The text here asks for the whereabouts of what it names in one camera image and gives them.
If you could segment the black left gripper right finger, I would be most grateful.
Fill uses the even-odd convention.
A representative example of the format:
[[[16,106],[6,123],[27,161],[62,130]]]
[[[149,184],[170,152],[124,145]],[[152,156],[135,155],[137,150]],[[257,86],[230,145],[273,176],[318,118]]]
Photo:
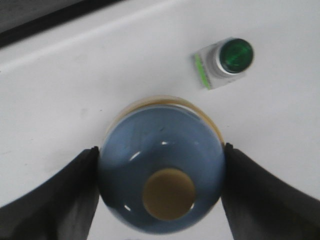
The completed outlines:
[[[320,202],[283,182],[239,149],[224,148],[222,205],[235,240],[318,240]]]

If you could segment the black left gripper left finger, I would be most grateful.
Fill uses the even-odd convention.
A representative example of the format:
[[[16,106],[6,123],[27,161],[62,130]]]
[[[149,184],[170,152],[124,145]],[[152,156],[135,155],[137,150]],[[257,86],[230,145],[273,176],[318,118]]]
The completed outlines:
[[[98,147],[83,150],[46,182],[0,208],[2,240],[85,240],[99,202]]]

